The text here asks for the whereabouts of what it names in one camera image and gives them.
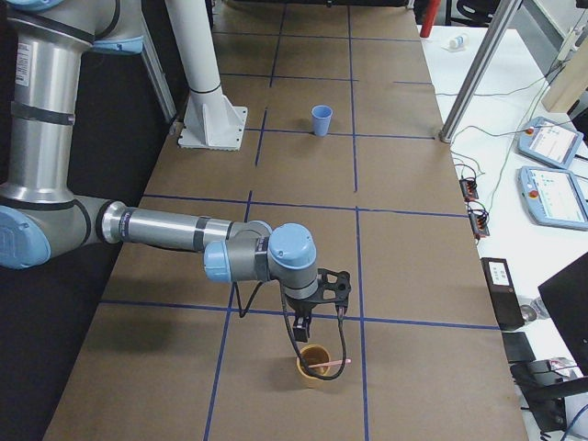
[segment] white table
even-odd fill
[[[456,94],[459,91],[485,32],[484,28],[434,27],[430,38],[423,40],[424,54],[437,94]],[[469,37],[466,49],[447,51],[447,42],[460,33]],[[547,112],[540,101],[535,112],[531,113],[532,101],[546,87],[544,80],[537,81],[542,77],[543,73],[516,30],[509,29],[476,94],[503,94],[531,86],[508,96],[473,97],[451,146],[453,152],[475,159],[484,172],[478,178],[478,192],[481,203],[491,213],[490,236],[480,240],[478,252],[480,257],[507,260],[521,304],[539,295],[537,287],[541,283],[588,252],[588,232],[543,227],[531,221],[518,194],[515,174],[523,165],[542,165],[516,152],[516,148],[512,147],[514,135],[493,137],[477,129],[462,129],[476,126],[489,133],[501,134],[518,130],[523,122],[534,116],[544,116],[557,122],[569,120],[565,114]],[[455,96],[437,95],[443,120],[447,118],[454,100]],[[583,145],[578,153],[586,156],[588,149]],[[463,162],[477,168],[470,159],[463,159]],[[588,176],[588,163],[575,159],[571,170],[576,175]],[[470,172],[465,170],[464,175],[470,175]],[[584,195],[588,195],[588,181],[579,181]],[[526,332],[537,360],[554,356],[571,358],[552,320],[532,322],[520,331]],[[539,439],[533,417],[530,413],[524,415],[529,438]]]

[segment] white post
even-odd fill
[[[204,0],[165,0],[184,64],[190,97],[180,135],[182,147],[239,150],[246,107],[234,107],[222,93]]]

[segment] blue wire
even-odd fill
[[[560,441],[564,441],[568,435],[570,434],[571,428],[573,427],[574,424],[576,424],[576,422],[580,419],[580,416],[584,413],[588,411],[588,404],[586,404],[584,407],[582,407],[580,409],[580,411],[578,413],[576,413],[576,416],[573,417],[573,420],[571,420],[570,425],[568,426],[568,428],[566,429],[565,433],[563,434],[563,436],[561,437]]]

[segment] blue cup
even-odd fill
[[[325,105],[319,105],[312,108],[312,131],[316,136],[324,136],[329,132],[329,124],[333,110]]]

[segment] black curtain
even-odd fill
[[[143,2],[177,106],[187,84],[163,0]],[[0,182],[7,179],[17,36],[0,2]],[[141,56],[87,53],[68,185],[137,205],[168,123]],[[0,267],[0,439],[41,440],[84,341],[119,246],[98,244],[24,271]]]

